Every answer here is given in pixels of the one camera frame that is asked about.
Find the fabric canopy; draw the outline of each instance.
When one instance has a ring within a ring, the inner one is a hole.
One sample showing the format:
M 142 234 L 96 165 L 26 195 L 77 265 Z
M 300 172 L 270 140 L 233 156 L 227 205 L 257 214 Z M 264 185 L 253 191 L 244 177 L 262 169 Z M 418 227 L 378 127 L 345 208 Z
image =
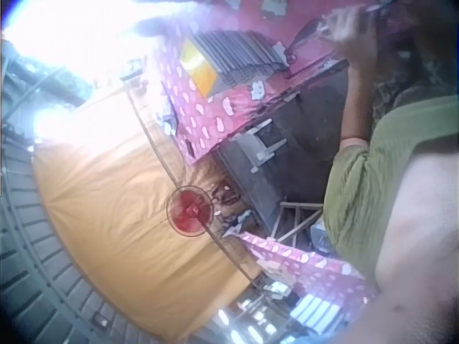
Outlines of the fabric canopy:
M 248 281 L 208 234 L 180 236 L 166 217 L 174 179 L 209 191 L 224 172 L 212 157 L 186 166 L 174 140 L 148 121 L 148 107 L 138 108 L 156 153 L 119 89 L 61 120 L 35 148 L 34 172 L 55 230 L 89 281 L 135 324 L 172 343 Z M 257 275 L 248 256 L 238 259 Z

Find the pink patterned fabric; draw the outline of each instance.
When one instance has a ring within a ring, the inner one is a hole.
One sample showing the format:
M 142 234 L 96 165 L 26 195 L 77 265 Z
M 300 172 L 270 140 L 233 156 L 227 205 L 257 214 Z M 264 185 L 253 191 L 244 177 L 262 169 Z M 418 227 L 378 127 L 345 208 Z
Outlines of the pink patterned fabric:
M 166 43 L 157 44 L 154 56 L 166 93 L 178 116 L 176 141 L 185 161 L 196 162 L 254 120 L 255 113 L 264 114 L 277 108 L 305 81 L 341 59 L 333 53 L 333 47 L 328 42 L 317 36 L 289 49 L 295 36 L 308 22 L 338 7 L 372 5 L 375 1 L 206 0 L 196 3 L 192 9 L 184 7 L 183 11 L 171 14 L 167 19 L 169 32 Z M 179 54 L 187 36 L 215 29 L 253 30 L 264 34 L 272 46 L 276 46 L 276 51 L 284 55 L 289 68 L 264 81 L 239 84 L 206 99 L 180 65 Z M 251 92 L 254 88 L 259 90 L 256 96 Z M 189 152 L 190 146 L 194 156 Z
M 289 287 L 299 296 L 310 294 L 343 308 L 348 321 L 359 314 L 377 291 L 348 263 L 303 252 L 247 232 L 239 235 L 242 243 L 258 258 L 282 264 L 293 279 Z

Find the fan guard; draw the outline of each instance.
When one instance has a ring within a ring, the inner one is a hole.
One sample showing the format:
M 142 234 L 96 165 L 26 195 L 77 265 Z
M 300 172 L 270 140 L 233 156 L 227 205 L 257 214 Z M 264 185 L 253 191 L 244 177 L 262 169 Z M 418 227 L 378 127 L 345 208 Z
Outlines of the fan guard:
M 167 201 L 166 212 L 172 228 L 185 237 L 202 235 L 214 219 L 212 200 L 196 186 L 175 190 Z

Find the sleeve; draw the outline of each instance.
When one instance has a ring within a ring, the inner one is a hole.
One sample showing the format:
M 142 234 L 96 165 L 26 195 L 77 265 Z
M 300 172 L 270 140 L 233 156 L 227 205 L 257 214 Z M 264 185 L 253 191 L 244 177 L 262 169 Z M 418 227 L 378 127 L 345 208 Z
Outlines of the sleeve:
M 368 148 L 350 145 L 335 157 L 328 178 L 323 217 L 328 237 L 337 247 L 340 236 L 351 229 L 357 214 L 355 206 L 364 192 Z

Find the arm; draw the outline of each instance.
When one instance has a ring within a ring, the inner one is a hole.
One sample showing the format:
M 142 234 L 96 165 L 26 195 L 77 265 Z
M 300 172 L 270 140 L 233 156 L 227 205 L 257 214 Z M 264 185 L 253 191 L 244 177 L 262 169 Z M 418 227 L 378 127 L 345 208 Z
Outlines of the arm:
M 377 39 L 374 17 L 369 17 L 367 28 L 362 32 L 364 15 L 360 9 L 357 6 L 333 11 L 326 18 L 329 34 L 323 36 L 349 61 L 349 87 L 341 124 L 340 149 L 349 145 L 367 147 L 370 135 Z
M 456 248 L 439 259 L 426 257 L 400 272 L 361 317 L 331 343 L 457 343 L 453 338 L 458 334 L 458 310 Z
M 346 104 L 341 122 L 340 150 L 349 145 L 368 146 L 372 118 L 372 78 L 349 69 Z

